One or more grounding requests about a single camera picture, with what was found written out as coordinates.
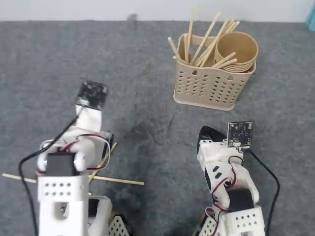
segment gray carpet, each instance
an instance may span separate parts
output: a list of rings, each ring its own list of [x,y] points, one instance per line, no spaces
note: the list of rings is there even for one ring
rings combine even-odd
[[[208,25],[196,22],[193,32],[203,35]],[[89,78],[109,86],[103,128],[119,143],[100,174],[145,182],[94,180],[91,191],[110,197],[136,235],[191,235],[211,204],[196,159],[199,129],[225,132],[237,120],[255,122],[252,148],[282,184],[271,235],[313,235],[315,33],[304,24],[242,22],[239,30],[259,43],[257,70],[235,108],[223,112],[173,100],[167,37],[187,29],[183,22],[0,23],[0,172],[17,174],[22,157],[61,131]],[[266,220],[275,182],[250,156],[246,167]],[[25,166],[26,176],[34,171],[35,160]],[[1,177],[0,194],[0,235],[32,236],[22,184]]]

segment white wall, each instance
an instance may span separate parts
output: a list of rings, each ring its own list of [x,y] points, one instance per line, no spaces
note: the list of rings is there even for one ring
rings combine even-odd
[[[0,20],[125,20],[136,13],[144,21],[210,21],[221,11],[225,18],[248,21],[305,22],[315,0],[0,0]]]

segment circuit board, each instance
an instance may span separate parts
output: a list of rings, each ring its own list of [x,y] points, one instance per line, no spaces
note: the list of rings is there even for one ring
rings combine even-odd
[[[75,104],[101,110],[105,104],[106,94],[106,85],[93,81],[86,81],[81,85]]]
[[[249,147],[252,144],[253,122],[229,122],[227,130],[228,147]]]

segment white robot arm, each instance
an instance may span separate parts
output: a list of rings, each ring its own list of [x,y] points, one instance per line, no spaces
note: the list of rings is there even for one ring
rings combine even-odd
[[[112,203],[105,196],[88,196],[88,171],[108,153],[113,135],[101,131],[107,87],[85,82],[76,102],[76,123],[38,156],[39,236],[108,236]],[[41,144],[47,147],[52,140]],[[128,235],[121,218],[115,230]]]
[[[265,236],[258,190],[242,166],[243,152],[251,144],[252,122],[230,123],[232,137],[204,126],[199,135],[198,155],[213,198],[199,236]]]

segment plastic basket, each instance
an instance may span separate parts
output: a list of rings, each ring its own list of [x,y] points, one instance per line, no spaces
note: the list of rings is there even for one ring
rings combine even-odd
[[[199,45],[202,38],[192,35],[191,44]],[[213,40],[214,37],[209,37],[204,46],[208,47]],[[179,39],[178,51],[181,58],[184,59],[184,35]],[[239,74],[221,69],[199,68],[176,62],[174,100],[181,104],[224,111],[230,111],[234,108],[235,102],[247,80],[256,70],[256,62],[246,73]],[[213,63],[214,51],[208,58],[205,66],[212,66]]]

